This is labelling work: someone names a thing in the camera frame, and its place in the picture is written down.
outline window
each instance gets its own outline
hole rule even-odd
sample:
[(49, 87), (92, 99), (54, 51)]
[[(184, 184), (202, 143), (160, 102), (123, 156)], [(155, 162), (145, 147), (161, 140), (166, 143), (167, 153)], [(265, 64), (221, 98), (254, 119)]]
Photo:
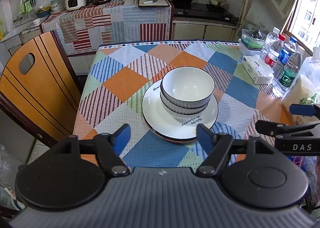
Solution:
[(319, 15), (320, 0), (298, 0), (288, 23), (287, 32), (309, 51), (320, 44), (320, 25), (316, 20)]

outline patchwork counter cover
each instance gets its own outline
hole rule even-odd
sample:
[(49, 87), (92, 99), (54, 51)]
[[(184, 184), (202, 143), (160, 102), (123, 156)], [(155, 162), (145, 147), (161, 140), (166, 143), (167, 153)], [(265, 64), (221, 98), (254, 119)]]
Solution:
[(43, 32), (56, 30), (67, 55), (97, 51), (102, 44), (169, 39), (170, 7), (138, 7), (137, 0), (112, 0), (51, 15)]
[[(98, 133), (113, 133), (128, 123), (131, 140), (120, 155), (128, 166), (189, 166), (195, 170), (207, 156), (198, 141), (170, 143), (154, 134), (141, 112), (142, 97), (168, 71), (194, 66), (206, 70), (216, 83), (214, 95), (219, 112), (212, 132), (246, 139), (256, 134), (254, 124), (258, 119), (289, 124), (271, 86), (253, 83), (239, 62), (241, 55), (236, 43), (204, 41), (100, 47), (85, 84), (74, 134), (79, 139), (91, 139)], [(273, 144), (272, 138), (262, 137)]]

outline chair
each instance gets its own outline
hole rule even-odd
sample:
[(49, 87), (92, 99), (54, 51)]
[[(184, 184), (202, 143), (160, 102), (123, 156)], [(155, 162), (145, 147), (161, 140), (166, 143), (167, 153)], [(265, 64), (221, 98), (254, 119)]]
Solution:
[(17, 50), (0, 78), (0, 108), (48, 147), (73, 133), (81, 93), (55, 31)]

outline tablecloth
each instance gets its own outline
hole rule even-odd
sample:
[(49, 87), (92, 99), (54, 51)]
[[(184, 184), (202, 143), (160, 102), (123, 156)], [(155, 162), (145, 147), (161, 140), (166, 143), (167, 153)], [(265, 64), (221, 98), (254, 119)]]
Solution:
[(102, 44), (169, 39), (170, 7), (138, 7), (138, 0), (112, 0), (51, 15), (43, 32), (56, 30), (67, 55), (97, 51)]
[[(131, 140), (120, 157), (130, 167), (192, 167), (206, 158), (198, 141), (170, 143), (145, 123), (141, 101), (145, 91), (166, 72), (180, 66), (207, 71), (215, 80), (218, 118), (211, 131), (246, 139), (256, 134), (258, 119), (290, 123), (270, 85), (255, 85), (240, 63), (236, 43), (162, 41), (100, 47), (97, 51), (76, 117), (74, 134), (91, 139), (113, 133), (124, 123)], [(274, 139), (261, 135), (270, 144)]]

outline screw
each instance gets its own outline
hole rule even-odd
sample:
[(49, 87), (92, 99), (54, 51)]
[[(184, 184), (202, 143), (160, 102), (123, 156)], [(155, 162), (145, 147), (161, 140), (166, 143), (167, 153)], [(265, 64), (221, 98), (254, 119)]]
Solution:
[(211, 166), (201, 166), (199, 167), (199, 171), (201, 174), (211, 175), (212, 173), (214, 173), (214, 168)]
[(116, 174), (116, 175), (121, 175), (124, 174), (128, 171), (128, 169), (124, 166), (114, 166), (111, 169), (112, 173)]

